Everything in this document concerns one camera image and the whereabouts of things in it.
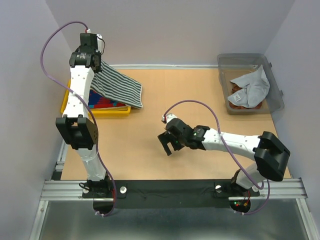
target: screw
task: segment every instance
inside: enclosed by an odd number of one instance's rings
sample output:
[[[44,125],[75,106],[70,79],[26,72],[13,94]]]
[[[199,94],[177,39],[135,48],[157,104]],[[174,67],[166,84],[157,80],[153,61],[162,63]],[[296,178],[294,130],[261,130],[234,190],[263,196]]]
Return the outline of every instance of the screw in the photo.
[[[222,192],[220,185],[215,186],[215,190],[216,190],[217,193],[221,193]]]
[[[127,188],[125,186],[120,187],[120,193],[125,194],[127,192]]]
[[[256,186],[252,186],[252,190],[256,193],[259,192],[259,189]]]

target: gray striped towel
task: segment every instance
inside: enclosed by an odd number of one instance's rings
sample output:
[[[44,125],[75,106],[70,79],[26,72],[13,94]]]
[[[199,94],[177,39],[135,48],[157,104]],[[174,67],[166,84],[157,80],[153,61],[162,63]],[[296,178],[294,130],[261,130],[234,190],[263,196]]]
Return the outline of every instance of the gray striped towel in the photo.
[[[101,72],[94,75],[91,89],[101,96],[142,109],[142,84],[101,61]]]

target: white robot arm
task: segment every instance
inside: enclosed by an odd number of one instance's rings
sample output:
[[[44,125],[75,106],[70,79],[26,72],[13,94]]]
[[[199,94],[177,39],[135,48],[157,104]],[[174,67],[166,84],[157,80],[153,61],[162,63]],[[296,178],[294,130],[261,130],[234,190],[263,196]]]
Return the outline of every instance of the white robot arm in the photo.
[[[166,131],[158,136],[167,155],[171,154],[168,143],[175,151],[183,147],[201,150],[217,150],[227,152],[217,130],[198,125],[191,128],[182,120],[170,113],[166,116]],[[246,172],[255,182],[265,179],[282,181],[287,167],[290,151],[271,132],[261,136],[237,135],[222,132],[223,139],[236,155],[241,155],[254,161]],[[235,184],[245,190],[254,184],[242,170],[236,172],[232,179]]]
[[[101,35],[90,33],[90,30],[80,34],[80,46],[69,61],[70,88],[74,93],[69,93],[62,117],[58,117],[55,123],[64,141],[80,155],[87,179],[95,182],[106,177],[97,153],[98,128],[89,120],[88,110],[75,94],[88,104],[92,80],[95,73],[101,71],[102,49]]]

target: brown wooden table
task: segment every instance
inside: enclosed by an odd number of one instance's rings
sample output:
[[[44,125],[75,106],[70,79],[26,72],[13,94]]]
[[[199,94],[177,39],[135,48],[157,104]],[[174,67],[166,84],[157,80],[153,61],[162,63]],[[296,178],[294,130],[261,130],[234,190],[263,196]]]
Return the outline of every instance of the brown wooden table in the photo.
[[[143,109],[129,117],[99,119],[99,151],[116,180],[230,179],[238,166],[226,152],[191,150],[186,147],[167,156],[157,136],[163,133],[164,112],[174,103],[199,100],[216,112],[221,131],[239,135],[276,134],[270,114],[229,115],[217,69],[122,69],[121,73],[143,85]],[[216,127],[212,114],[202,105],[183,103],[172,111],[191,127]],[[252,161],[237,156],[247,167]],[[61,180],[85,180],[85,167],[70,147]],[[290,178],[287,169],[285,178]]]

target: yellow tray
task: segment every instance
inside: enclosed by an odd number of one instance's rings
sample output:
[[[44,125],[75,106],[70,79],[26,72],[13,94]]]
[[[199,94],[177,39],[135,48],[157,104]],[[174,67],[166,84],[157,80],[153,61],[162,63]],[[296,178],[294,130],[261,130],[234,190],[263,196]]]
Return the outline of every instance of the yellow tray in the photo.
[[[68,95],[69,91],[66,90],[62,102],[62,106],[60,109],[61,114],[64,113],[67,102],[68,102]],[[130,106],[124,106],[120,108],[115,108],[115,109],[92,109],[92,113],[95,117],[97,118],[112,118],[112,117],[127,117],[131,112],[131,107]]]

